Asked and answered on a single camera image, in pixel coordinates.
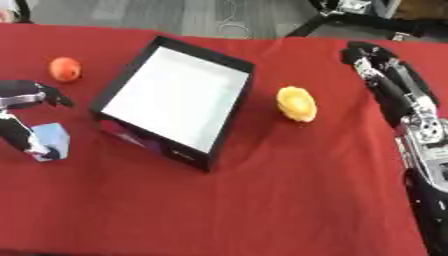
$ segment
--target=gray floor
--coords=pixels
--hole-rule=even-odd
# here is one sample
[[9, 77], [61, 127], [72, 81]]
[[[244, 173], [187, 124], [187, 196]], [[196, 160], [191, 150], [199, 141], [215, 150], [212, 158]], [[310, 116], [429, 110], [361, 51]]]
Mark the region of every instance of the gray floor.
[[[232, 14], [228, 0], [28, 0], [33, 20], [40, 24], [149, 28], [225, 38], [282, 37], [315, 14], [306, 0], [231, 1], [237, 10], [228, 24], [240, 27], [220, 28]], [[313, 36], [378, 39], [384, 33], [326, 26]]]

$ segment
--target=orange fruit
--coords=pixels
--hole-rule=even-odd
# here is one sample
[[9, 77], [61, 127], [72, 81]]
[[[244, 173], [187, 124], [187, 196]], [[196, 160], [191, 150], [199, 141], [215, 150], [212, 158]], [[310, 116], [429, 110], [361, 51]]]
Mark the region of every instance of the orange fruit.
[[69, 57], [54, 59], [49, 70], [54, 79], [63, 83], [75, 81], [81, 76], [81, 64]]

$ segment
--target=robotic hand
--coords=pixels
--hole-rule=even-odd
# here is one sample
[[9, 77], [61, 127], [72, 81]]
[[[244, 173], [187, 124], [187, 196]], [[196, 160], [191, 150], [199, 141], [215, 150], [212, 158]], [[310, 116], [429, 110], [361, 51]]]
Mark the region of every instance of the robotic hand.
[[404, 184], [429, 254], [448, 255], [448, 120], [438, 117], [437, 98], [409, 64], [384, 48], [349, 42], [341, 55], [395, 130]]
[[42, 145], [34, 132], [8, 109], [26, 108], [47, 102], [53, 107], [73, 107], [73, 102], [58, 89], [33, 81], [0, 81], [0, 137], [11, 146], [42, 158], [60, 159], [57, 149]]

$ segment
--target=red tablecloth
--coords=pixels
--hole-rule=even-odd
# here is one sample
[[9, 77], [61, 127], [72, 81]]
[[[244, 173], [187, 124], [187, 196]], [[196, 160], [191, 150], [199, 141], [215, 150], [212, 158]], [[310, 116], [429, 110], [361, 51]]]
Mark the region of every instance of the red tablecloth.
[[[61, 122], [68, 160], [39, 164], [0, 143], [0, 247], [71, 253], [225, 256], [422, 256], [392, 131], [358, 76], [345, 41], [182, 38], [254, 62], [255, 84], [215, 170], [205, 174], [101, 133], [88, 105], [153, 31], [0, 26], [0, 79], [55, 85], [52, 58], [84, 67], [61, 86], [77, 107], [17, 111]], [[448, 46], [382, 42], [448, 102]], [[307, 88], [317, 119], [276, 109], [286, 85]]]

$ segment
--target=wire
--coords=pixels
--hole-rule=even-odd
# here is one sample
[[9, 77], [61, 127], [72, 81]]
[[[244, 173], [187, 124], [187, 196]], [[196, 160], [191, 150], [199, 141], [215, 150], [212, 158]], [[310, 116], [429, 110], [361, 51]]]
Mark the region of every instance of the wire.
[[218, 25], [218, 33], [222, 34], [222, 30], [226, 27], [235, 27], [245, 31], [246, 33], [245, 39], [251, 39], [252, 36], [249, 28], [247, 28], [244, 25], [231, 23], [235, 19], [236, 12], [238, 10], [238, 5], [236, 4], [236, 2], [234, 2], [233, 0], [223, 0], [223, 1], [231, 5], [230, 16]]

